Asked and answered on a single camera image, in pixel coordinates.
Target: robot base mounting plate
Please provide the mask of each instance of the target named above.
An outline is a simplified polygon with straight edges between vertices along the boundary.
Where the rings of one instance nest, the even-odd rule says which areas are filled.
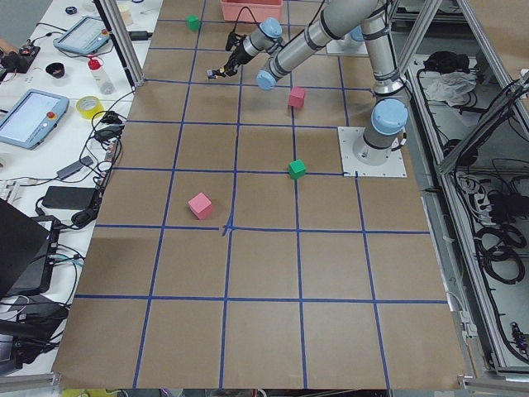
[[[376,176],[381,178],[406,178],[403,155],[392,151],[388,160],[382,165],[367,165],[358,160],[353,153],[353,144],[364,133],[363,127],[338,127],[340,139],[341,167],[344,176]]]
[[[365,43],[357,45],[341,45],[338,40],[329,41],[326,46],[327,55],[344,55],[367,57]]]

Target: laptop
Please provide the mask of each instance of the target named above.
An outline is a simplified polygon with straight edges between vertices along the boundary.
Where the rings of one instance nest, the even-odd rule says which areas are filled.
[[[50,231],[0,199],[0,299],[34,262]]]
[[[57,253],[60,232],[57,226],[60,225],[60,221],[51,215],[33,217],[31,219],[38,222],[48,231],[48,238],[36,254],[37,259],[24,270],[7,293],[8,295],[32,296],[46,292],[50,288],[51,273],[53,271],[51,257]]]

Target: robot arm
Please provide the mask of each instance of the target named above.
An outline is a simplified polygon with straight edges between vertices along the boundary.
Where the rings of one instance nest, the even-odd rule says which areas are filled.
[[[218,77],[233,76],[237,74],[239,66],[246,65],[261,51],[274,52],[274,49],[283,44],[281,33],[281,25],[273,18],[268,18],[262,22],[258,29],[255,29],[249,36],[237,35],[234,28],[228,35],[226,42],[226,51],[231,51],[235,47],[234,51],[223,67],[208,70],[207,78],[217,79]]]
[[[233,75],[239,65],[245,65],[259,52],[267,50],[271,56],[258,73],[257,84],[264,90],[270,90],[281,78],[331,40],[339,40],[361,25],[375,79],[374,91],[379,95],[396,93],[403,87],[403,80],[396,64],[388,22],[385,20],[390,3],[389,0],[334,0],[322,10],[318,20],[306,26],[302,34],[286,45],[280,45],[279,42],[279,23],[269,18],[250,36],[241,37],[241,42],[224,68],[209,70],[208,77],[214,79],[219,75]],[[274,25],[273,22],[277,23],[279,29],[277,26],[269,29],[269,26]]]

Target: red object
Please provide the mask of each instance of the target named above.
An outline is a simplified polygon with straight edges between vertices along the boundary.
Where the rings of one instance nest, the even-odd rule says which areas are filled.
[[[195,197],[191,198],[188,201],[188,204],[191,212],[193,212],[200,220],[206,219],[213,212],[213,203],[204,193],[199,193]]]
[[[242,10],[243,7],[253,12],[257,22],[263,22],[268,17],[280,21],[283,0],[221,0],[221,7],[224,21],[235,21],[239,16],[240,22],[253,22],[254,18],[248,10]]]
[[[296,109],[302,108],[305,103],[305,93],[305,88],[292,88],[292,91],[290,91],[290,95],[288,96],[288,105]]]
[[[90,60],[88,61],[88,67],[90,68],[90,70],[97,70],[99,68],[101,68],[101,62],[99,62],[98,60],[96,60],[95,58],[93,58],[92,56],[89,57]]]

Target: pink cube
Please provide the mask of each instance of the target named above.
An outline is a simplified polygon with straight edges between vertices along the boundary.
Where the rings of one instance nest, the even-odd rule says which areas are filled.
[[[288,105],[293,106],[296,109],[302,108],[305,102],[305,93],[305,88],[292,88],[292,91],[290,91],[290,95],[288,96]]]
[[[213,212],[213,203],[204,193],[199,193],[188,201],[189,208],[200,220],[209,217]]]

